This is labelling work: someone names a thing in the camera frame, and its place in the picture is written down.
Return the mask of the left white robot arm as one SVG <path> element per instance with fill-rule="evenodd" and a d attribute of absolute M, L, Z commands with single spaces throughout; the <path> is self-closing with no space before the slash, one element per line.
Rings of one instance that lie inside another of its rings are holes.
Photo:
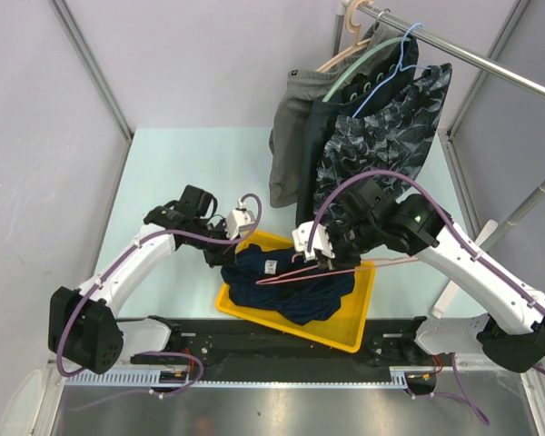
<path fill-rule="evenodd" d="M 75 288 L 62 286 L 54 292 L 47 339 L 64 377 L 76 374 L 64 362 L 102 374 L 137 354 L 152 352 L 165 363 L 181 356 L 183 342 L 169 322 L 157 316 L 121 322 L 118 315 L 151 271 L 183 245 L 201 251 L 211 267 L 233 262 L 242 227 L 253 224 L 253 214 L 239 200 L 214 223 L 217 207 L 211 193 L 186 186 L 180 198 L 144 217 L 136 236 L 110 265 Z"/>

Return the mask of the navy blue shorts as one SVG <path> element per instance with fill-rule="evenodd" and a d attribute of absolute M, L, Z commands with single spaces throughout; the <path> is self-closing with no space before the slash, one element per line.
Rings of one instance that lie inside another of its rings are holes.
<path fill-rule="evenodd" d="M 268 286 L 255 282 L 309 266 L 317 264 L 306 263 L 293 248 L 265 252 L 251 244 L 236 254 L 235 263 L 221 269 L 221 276 L 229 285 L 234 304 L 275 311 L 290 322 L 304 325 L 327 321 L 341 309 L 342 297 L 353 291 L 354 273 Z"/>

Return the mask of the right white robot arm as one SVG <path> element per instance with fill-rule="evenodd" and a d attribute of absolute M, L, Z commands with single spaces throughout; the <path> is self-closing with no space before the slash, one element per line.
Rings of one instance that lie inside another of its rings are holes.
<path fill-rule="evenodd" d="M 377 184 L 379 176 L 353 176 L 318 208 L 314 223 L 325 228 L 331 260 L 384 245 L 444 274 L 484 310 L 471 318 L 425 318 L 402 339 L 402 357 L 422 364 L 433 354 L 482 354 L 511 372 L 538 368 L 545 357 L 545 292 L 482 250 L 416 182 L 415 193 L 399 202 Z"/>

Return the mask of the pink wire hanger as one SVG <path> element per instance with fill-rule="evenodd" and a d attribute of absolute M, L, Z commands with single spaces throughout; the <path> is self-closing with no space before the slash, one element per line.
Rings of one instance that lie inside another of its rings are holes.
<path fill-rule="evenodd" d="M 321 268 L 316 266 L 303 267 L 291 272 L 286 272 L 273 276 L 271 278 L 263 278 L 255 283 L 260 286 L 276 285 L 276 284 L 286 284 L 290 282 L 303 282 L 309 281 L 312 279 L 331 277 L 337 275 L 343 275 L 347 273 L 357 273 L 372 271 L 380 268 L 390 267 L 390 266 L 399 266 L 409 263 L 416 263 L 419 259 L 415 256 L 412 257 L 395 257 L 395 258 L 372 258 L 366 259 L 361 262 L 360 265 L 348 268 L 348 269 L 338 269 L 338 270 L 327 270 L 324 271 Z"/>

